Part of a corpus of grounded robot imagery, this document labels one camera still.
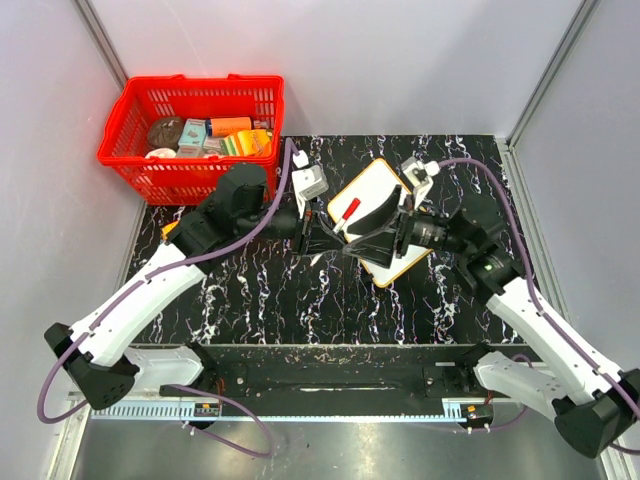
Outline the orange yellow box in basket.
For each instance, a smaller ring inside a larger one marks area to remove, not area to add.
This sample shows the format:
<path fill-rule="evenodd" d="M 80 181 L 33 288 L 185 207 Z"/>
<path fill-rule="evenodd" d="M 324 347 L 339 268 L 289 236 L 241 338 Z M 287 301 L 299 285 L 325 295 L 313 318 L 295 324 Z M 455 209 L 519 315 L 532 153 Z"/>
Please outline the orange yellow box in basket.
<path fill-rule="evenodd" d="M 265 157 L 272 153 L 272 140 L 271 130 L 242 130 L 222 139 L 222 151 L 227 156 Z"/>

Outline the yellow-framed whiteboard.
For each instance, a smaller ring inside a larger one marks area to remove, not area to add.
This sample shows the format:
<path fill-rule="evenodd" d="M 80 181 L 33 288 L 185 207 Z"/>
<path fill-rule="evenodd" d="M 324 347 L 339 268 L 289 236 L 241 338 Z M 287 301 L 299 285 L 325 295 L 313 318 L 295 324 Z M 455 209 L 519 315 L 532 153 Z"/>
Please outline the yellow-framed whiteboard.
<path fill-rule="evenodd" d="M 373 160 L 329 201 L 327 212 L 335 222 L 342 219 L 344 212 L 354 199 L 360 201 L 359 206 L 346 221 L 341 232 L 347 243 L 355 241 L 358 235 L 349 234 L 346 229 L 353 222 L 381 206 L 383 201 L 391 195 L 396 185 L 400 185 L 403 190 L 401 199 L 411 195 L 409 188 L 391 166 L 383 158 L 378 158 Z M 394 258 L 389 268 L 377 266 L 366 260 L 361 260 L 360 263 L 373 276 L 373 283 L 377 287 L 386 288 L 430 253 L 430 249 L 410 246 L 407 254 L 401 259 Z"/>

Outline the orange cylindrical can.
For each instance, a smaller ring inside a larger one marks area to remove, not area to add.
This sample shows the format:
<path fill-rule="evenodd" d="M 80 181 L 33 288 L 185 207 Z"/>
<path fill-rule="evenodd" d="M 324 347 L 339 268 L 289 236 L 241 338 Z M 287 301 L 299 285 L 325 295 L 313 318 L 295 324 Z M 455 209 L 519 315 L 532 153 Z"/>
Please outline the orange cylindrical can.
<path fill-rule="evenodd" d="M 250 130 L 253 121 L 250 117 L 214 117 L 205 120 L 205 129 L 209 136 L 226 137 L 242 130 Z"/>

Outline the red-capped whiteboard marker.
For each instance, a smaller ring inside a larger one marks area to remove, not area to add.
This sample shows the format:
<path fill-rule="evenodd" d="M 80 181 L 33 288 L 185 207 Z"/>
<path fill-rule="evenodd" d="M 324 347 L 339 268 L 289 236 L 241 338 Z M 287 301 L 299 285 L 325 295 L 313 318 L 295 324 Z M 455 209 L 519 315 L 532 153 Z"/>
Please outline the red-capped whiteboard marker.
<path fill-rule="evenodd" d="M 361 204 L 361 201 L 358 198 L 354 198 L 351 201 L 351 203 L 346 208 L 346 210 L 343 212 L 342 216 L 339 218 L 339 220 L 336 222 L 336 224 L 335 224 L 335 226 L 333 228 L 333 232 L 335 234 L 338 234 L 338 233 L 340 233 L 342 231 L 342 229 L 344 228 L 344 225 L 350 219 L 350 217 L 353 215 L 353 213 L 358 209 L 360 204 Z"/>

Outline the light blue small box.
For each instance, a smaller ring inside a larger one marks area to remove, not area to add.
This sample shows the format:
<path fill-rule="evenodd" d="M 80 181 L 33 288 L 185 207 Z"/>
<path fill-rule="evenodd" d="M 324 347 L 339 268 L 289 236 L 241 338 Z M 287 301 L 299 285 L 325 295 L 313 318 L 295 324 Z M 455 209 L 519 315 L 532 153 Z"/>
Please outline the light blue small box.
<path fill-rule="evenodd" d="M 184 123 L 178 146 L 201 148 L 206 136 L 206 122 L 203 119 L 189 118 Z"/>

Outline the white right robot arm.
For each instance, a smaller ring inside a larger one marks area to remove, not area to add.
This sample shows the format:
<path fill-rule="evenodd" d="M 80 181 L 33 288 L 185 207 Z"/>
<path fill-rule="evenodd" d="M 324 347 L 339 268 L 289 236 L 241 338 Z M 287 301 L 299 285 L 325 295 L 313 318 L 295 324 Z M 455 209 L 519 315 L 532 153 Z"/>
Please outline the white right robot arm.
<path fill-rule="evenodd" d="M 346 254 L 388 267 L 424 247 L 456 255 L 462 289 L 509 324 L 545 363 L 542 373 L 490 347 L 475 347 L 454 375 L 468 396 L 502 393 L 550 419 L 579 454 L 594 459 L 639 419 L 639 372 L 625 371 L 581 338 L 499 243 L 495 203 L 472 195 L 449 217 L 414 209 L 400 188 L 346 227 Z"/>

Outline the brown round packet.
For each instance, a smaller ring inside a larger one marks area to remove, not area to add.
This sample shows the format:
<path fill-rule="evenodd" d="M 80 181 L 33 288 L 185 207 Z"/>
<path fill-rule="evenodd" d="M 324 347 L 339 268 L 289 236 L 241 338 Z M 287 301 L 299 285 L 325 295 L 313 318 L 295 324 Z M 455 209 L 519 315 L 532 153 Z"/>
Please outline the brown round packet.
<path fill-rule="evenodd" d="M 184 125 L 184 120 L 178 116 L 159 118 L 150 126 L 147 132 L 147 144 L 154 149 L 169 148 L 176 150 Z"/>

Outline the orange green snack box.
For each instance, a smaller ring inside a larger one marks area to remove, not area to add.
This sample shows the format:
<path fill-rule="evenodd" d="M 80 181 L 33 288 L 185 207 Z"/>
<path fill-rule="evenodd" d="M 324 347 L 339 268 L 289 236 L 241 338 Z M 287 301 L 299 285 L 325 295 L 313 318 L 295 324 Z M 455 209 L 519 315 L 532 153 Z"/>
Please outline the orange green snack box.
<path fill-rule="evenodd" d="M 166 242 L 169 239 L 170 233 L 176 228 L 178 222 L 172 222 L 161 228 L 161 239 Z"/>

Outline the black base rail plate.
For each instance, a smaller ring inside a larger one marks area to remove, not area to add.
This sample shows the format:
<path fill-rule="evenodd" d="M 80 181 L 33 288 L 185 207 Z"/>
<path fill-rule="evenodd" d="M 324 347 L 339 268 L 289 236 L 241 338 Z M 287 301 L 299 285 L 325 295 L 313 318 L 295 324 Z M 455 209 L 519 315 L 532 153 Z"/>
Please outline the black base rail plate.
<path fill-rule="evenodd" d="M 382 391 L 418 397 L 482 396 L 470 361 L 499 351 L 507 357 L 533 351 L 522 345 L 200 345 L 216 364 L 229 396 L 275 392 Z"/>

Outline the red plastic shopping basket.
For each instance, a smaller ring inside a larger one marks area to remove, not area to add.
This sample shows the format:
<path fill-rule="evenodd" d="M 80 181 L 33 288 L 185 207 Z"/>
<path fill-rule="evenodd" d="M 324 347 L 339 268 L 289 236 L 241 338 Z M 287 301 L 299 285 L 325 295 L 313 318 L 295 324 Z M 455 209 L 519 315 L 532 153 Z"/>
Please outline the red plastic shopping basket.
<path fill-rule="evenodd" d="M 273 132 L 271 152 L 262 157 L 149 158 L 153 147 L 147 134 L 152 124 L 171 116 L 266 121 Z M 197 205 L 239 162 L 262 166 L 269 189 L 274 191 L 284 116 L 285 82 L 278 75 L 132 77 L 112 107 L 97 159 L 150 205 Z"/>

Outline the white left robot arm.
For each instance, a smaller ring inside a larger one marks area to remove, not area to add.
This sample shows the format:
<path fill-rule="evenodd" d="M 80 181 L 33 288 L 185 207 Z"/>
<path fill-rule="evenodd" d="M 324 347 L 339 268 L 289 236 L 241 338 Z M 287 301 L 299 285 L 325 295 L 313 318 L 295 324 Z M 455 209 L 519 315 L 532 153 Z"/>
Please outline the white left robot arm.
<path fill-rule="evenodd" d="M 167 232 L 144 267 L 93 313 L 71 326 L 55 323 L 44 334 L 63 369 L 95 410 L 129 394 L 166 396 L 215 392 L 218 365 L 197 343 L 136 350 L 131 343 L 173 300 L 205 280 L 216 264 L 255 237 L 290 241 L 299 255 L 342 248 L 314 200 L 328 183 L 313 165 L 285 171 L 272 201 L 263 167 L 239 163 L 216 188 Z"/>

